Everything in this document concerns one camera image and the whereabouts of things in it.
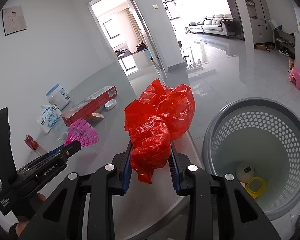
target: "red plastic bag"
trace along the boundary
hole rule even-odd
[[[170,141],[189,129],[194,110],[190,87],[178,85],[172,89],[161,85],[159,79],[126,107],[124,127],[134,146],[130,164],[139,181],[151,184],[154,170],[165,166]]]

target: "red cardboard box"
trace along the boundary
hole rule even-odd
[[[70,127],[73,122],[80,118],[87,119],[92,113],[105,105],[110,99],[115,98],[117,95],[118,92],[115,86],[104,87],[86,98],[75,108],[63,114],[62,119],[66,126]]]

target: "framed picture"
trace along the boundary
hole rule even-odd
[[[27,29],[21,5],[2,9],[2,20],[6,36]]]
[[[103,26],[106,28],[106,31],[111,39],[118,37],[120,35],[118,26],[113,19],[103,23]]]

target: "pillow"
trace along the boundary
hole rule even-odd
[[[223,19],[216,19],[216,24],[215,25],[221,25],[221,21],[223,21]]]
[[[205,20],[203,25],[212,25],[212,20]]]
[[[203,22],[204,22],[205,20],[200,20],[198,23],[197,23],[197,25],[203,25]]]

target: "gray laundry basket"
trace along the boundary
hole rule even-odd
[[[270,220],[300,200],[300,119],[278,102],[245,98],[225,106],[206,131],[202,160],[208,173],[235,175],[247,162],[267,183],[256,202]]]

